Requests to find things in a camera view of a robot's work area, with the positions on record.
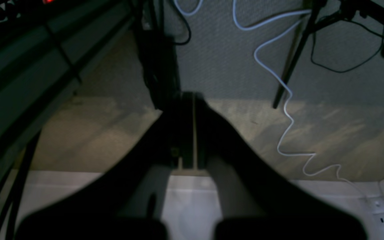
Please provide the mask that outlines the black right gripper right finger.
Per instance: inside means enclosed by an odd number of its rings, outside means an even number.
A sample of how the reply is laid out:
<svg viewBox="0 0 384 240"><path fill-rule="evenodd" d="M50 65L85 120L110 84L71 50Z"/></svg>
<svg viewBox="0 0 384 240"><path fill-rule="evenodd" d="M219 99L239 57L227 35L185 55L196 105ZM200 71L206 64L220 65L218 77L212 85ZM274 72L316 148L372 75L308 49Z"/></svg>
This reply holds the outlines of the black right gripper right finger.
<svg viewBox="0 0 384 240"><path fill-rule="evenodd" d="M215 240L367 240L356 217L295 186L195 95L198 166L215 182L222 219Z"/></svg>

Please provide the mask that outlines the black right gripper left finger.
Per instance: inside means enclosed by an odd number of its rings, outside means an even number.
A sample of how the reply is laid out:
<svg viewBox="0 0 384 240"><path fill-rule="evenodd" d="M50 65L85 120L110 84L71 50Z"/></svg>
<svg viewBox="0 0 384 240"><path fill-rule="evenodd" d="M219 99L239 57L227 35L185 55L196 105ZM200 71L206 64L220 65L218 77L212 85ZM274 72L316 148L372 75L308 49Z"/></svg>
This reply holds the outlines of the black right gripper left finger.
<svg viewBox="0 0 384 240"><path fill-rule="evenodd" d="M130 152L72 195L25 217L16 240L167 240L161 222L172 140L181 101L174 100Z"/></svg>

